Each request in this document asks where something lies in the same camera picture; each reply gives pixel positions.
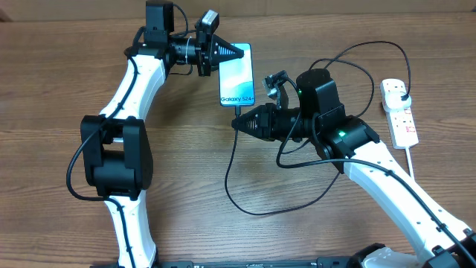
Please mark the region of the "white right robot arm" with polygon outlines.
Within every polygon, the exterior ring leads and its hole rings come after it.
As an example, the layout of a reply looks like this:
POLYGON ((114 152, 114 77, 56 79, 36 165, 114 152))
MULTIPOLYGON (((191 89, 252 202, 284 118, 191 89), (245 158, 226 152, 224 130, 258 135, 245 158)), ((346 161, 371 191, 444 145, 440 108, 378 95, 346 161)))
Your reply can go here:
POLYGON ((292 85, 298 108, 266 103, 238 116, 231 126, 283 144, 308 138, 320 158, 295 166, 333 164, 376 201, 414 249, 408 255, 374 243, 349 257, 347 267, 475 266, 475 231, 436 203, 368 124, 346 114, 326 69, 305 71, 292 85))

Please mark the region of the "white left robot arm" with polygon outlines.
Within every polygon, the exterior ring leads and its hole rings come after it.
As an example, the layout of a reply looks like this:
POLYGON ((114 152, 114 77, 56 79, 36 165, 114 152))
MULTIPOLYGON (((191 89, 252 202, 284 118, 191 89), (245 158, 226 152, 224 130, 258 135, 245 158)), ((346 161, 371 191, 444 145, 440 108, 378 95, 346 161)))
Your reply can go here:
POLYGON ((201 77, 219 64, 244 57, 215 34, 219 14, 205 12, 190 29, 174 30, 171 1, 147 1, 146 24, 125 49, 126 73, 106 107, 86 115, 80 124, 81 144, 68 165, 65 183, 79 200, 104 202, 111 214, 119 257, 114 267, 159 267, 158 249, 152 239, 146 196, 153 175, 153 157, 145 119, 158 90, 174 65, 195 66, 201 77), (78 194, 71 181, 76 161, 82 158, 87 183, 94 197, 78 194))

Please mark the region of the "Galaxy S24+ smartphone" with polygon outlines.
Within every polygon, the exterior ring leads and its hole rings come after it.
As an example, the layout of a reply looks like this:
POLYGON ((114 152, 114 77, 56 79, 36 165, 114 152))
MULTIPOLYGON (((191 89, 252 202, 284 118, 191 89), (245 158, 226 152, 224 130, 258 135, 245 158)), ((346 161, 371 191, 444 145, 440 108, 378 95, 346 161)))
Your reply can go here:
POLYGON ((254 72, 249 43, 233 43, 244 56, 219 64, 219 102, 222 106, 253 106, 254 72))

